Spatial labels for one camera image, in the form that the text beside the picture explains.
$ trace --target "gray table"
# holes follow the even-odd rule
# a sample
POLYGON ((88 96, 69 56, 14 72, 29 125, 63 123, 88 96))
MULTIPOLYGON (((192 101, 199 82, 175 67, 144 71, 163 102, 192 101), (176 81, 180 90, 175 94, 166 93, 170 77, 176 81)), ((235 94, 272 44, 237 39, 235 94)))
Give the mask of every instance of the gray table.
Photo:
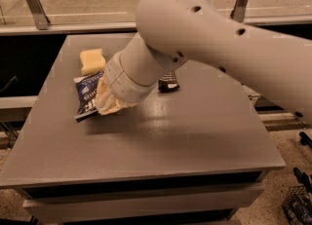
POLYGON ((79 54, 110 59, 133 33, 67 36, 0 175, 41 221, 71 222, 221 210, 229 217, 285 163, 242 86, 188 61, 180 90, 76 123, 79 54))

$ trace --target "table top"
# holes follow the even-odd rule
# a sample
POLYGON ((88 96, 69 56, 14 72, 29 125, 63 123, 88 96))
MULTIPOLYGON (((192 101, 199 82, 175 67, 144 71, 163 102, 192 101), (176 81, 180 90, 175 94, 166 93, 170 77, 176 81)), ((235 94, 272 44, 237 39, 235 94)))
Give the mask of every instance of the table top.
POLYGON ((110 59, 133 33, 67 36, 0 174, 0 187, 123 181, 280 169, 285 163, 241 84, 188 61, 180 90, 76 123, 79 54, 110 59))

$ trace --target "small black item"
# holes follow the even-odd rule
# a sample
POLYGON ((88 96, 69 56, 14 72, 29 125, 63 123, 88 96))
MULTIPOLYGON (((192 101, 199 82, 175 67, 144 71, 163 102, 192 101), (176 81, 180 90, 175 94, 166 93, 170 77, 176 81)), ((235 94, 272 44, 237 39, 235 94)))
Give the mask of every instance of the small black item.
POLYGON ((302 172, 298 168, 293 168, 293 173, 294 173, 298 183, 302 183, 304 185, 306 192, 312 193, 310 176, 306 172, 302 172))
POLYGON ((309 145, 312 148, 312 140, 311 140, 311 138, 304 131, 302 131, 299 135, 301 137, 300 143, 302 145, 309 145))
POLYGON ((176 75, 174 72, 165 74, 158 81, 158 90, 161 93, 172 93, 179 89, 179 85, 176 81, 176 75))

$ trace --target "black object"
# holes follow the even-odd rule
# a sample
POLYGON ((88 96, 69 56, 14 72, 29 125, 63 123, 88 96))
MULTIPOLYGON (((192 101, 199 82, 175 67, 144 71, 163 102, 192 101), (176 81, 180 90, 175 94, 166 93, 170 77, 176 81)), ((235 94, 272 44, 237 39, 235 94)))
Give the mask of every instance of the black object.
POLYGON ((291 187, 283 201, 282 208, 290 224, 311 224, 310 200, 306 198, 306 194, 303 186, 291 187))
POLYGON ((293 168, 293 173, 298 181, 302 183, 308 193, 312 193, 311 178, 306 172, 301 172, 298 168, 293 168))
POLYGON ((158 81, 158 90, 161 93, 172 93, 179 89, 179 85, 176 81, 176 75, 174 72, 165 74, 158 81))
POLYGON ((182 212, 173 214, 159 214, 147 216, 135 216, 127 218, 68 222, 64 225, 182 225, 182 224, 209 224, 207 222, 224 220, 230 215, 232 209, 182 212))
POLYGON ((260 24, 258 27, 270 31, 275 31, 283 34, 289 34, 296 37, 312 40, 312 25, 304 24, 260 24))
POLYGON ((311 140, 311 138, 304 131, 302 131, 299 135, 301 137, 300 143, 302 145, 309 145, 312 148, 312 140, 311 140))

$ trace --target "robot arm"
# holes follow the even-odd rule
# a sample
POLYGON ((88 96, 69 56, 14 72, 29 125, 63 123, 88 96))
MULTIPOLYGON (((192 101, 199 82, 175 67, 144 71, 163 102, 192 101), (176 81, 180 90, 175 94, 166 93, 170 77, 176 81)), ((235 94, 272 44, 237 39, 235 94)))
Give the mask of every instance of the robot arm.
POLYGON ((107 63, 117 98, 142 101, 162 75, 192 59, 312 124, 311 41, 225 19, 205 0, 140 0, 136 25, 133 41, 107 63))

